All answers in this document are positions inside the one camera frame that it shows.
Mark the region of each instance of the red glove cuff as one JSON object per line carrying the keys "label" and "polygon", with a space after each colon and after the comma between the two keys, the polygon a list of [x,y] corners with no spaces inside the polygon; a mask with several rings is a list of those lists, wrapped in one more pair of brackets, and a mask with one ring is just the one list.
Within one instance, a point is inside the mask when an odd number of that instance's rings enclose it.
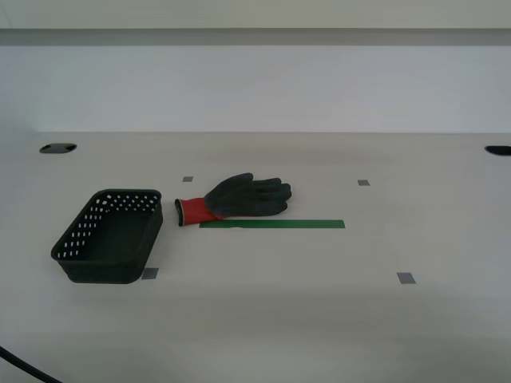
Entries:
{"label": "red glove cuff", "polygon": [[179,226],[217,221],[223,218],[217,217],[208,210],[204,198],[176,199],[175,205],[179,214]]}

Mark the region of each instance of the gray tape marker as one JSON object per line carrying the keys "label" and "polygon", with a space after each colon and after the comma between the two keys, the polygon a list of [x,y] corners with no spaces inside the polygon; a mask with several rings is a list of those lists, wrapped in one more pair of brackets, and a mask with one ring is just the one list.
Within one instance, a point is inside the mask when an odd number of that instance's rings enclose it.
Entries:
{"label": "gray tape marker", "polygon": [[157,267],[146,267],[142,273],[142,279],[156,279],[158,270]]}
{"label": "gray tape marker", "polygon": [[415,284],[415,279],[412,273],[398,273],[399,282],[402,285]]}

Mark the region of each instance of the white wall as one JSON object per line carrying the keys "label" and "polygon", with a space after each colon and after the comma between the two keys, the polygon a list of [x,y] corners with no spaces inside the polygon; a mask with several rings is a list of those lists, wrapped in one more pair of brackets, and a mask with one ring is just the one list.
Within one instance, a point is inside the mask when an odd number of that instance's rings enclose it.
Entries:
{"label": "white wall", "polygon": [[509,0],[1,0],[14,28],[509,28]]}
{"label": "white wall", "polygon": [[0,28],[10,28],[9,18],[0,3]]}
{"label": "white wall", "polygon": [[43,132],[511,132],[510,46],[0,46]]}
{"label": "white wall", "polygon": [[30,79],[19,76],[21,61],[19,52],[0,47],[0,157],[35,130],[23,116],[27,111],[21,91]]}

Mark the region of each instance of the glove fingers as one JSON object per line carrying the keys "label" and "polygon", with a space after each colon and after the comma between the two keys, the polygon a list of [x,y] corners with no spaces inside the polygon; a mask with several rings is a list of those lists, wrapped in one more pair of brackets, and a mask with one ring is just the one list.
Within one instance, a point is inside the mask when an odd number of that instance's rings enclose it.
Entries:
{"label": "glove fingers", "polygon": [[291,185],[282,184],[273,190],[267,189],[264,192],[257,191],[255,198],[261,200],[287,201],[292,196]]}
{"label": "glove fingers", "polygon": [[253,179],[254,179],[254,175],[252,173],[243,173],[243,174],[238,174],[237,176],[233,176],[231,178],[227,178],[225,181],[222,181],[222,183],[252,181]]}
{"label": "glove fingers", "polygon": [[277,215],[287,209],[287,203],[279,201],[268,201],[254,203],[247,216],[251,217],[266,217],[269,215]]}
{"label": "glove fingers", "polygon": [[271,186],[277,186],[282,183],[282,180],[280,178],[270,178],[269,180],[261,180],[261,181],[253,181],[252,185],[255,186],[256,189],[260,188],[268,188]]}

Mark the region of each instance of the white backdrop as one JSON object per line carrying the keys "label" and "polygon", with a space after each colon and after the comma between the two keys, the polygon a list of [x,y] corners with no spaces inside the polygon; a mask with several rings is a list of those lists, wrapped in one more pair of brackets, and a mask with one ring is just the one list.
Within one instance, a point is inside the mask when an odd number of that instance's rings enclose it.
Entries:
{"label": "white backdrop", "polygon": [[43,132],[511,132],[509,46],[0,46]]}

